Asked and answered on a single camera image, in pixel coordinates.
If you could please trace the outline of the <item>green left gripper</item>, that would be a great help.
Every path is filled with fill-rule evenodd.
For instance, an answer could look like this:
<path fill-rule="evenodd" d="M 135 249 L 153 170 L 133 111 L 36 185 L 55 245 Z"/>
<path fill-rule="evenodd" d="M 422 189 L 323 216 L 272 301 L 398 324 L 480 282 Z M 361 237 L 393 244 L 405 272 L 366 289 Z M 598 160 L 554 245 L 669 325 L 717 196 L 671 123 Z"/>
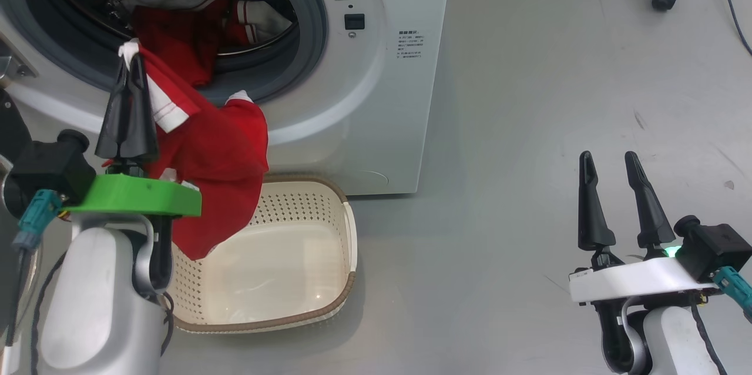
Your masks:
<path fill-rule="evenodd" d="M 126 140 L 130 120 L 129 155 Z M 116 82 L 96 144 L 96 156 L 103 160 L 134 159 L 143 163 L 153 162 L 159 156 L 147 69 L 140 53 L 132 57 L 131 71 L 126 60 L 120 57 Z M 81 204 L 65 206 L 65 211 L 198 217 L 202 213 L 202 195 L 196 189 L 167 180 L 105 174 L 94 178 Z"/>

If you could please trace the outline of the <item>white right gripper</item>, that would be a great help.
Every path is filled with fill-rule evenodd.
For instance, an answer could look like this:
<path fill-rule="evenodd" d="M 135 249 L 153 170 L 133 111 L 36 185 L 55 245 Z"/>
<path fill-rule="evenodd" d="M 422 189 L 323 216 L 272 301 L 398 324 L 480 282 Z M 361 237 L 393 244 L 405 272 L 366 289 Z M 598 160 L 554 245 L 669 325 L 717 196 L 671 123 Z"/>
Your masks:
<path fill-rule="evenodd" d="M 672 243 L 675 234 L 671 223 L 639 157 L 634 152 L 626 152 L 624 160 L 641 229 L 637 234 L 637 245 L 641 249 L 655 249 L 664 243 Z M 617 243 L 615 234 L 605 222 L 597 191 L 598 180 L 593 155 L 586 150 L 579 156 L 578 247 L 583 251 L 597 251 Z M 695 281 L 674 257 L 653 258 L 601 270 L 586 269 L 569 276 L 571 298 L 577 303 L 704 289 L 716 290 L 717 285 Z"/>

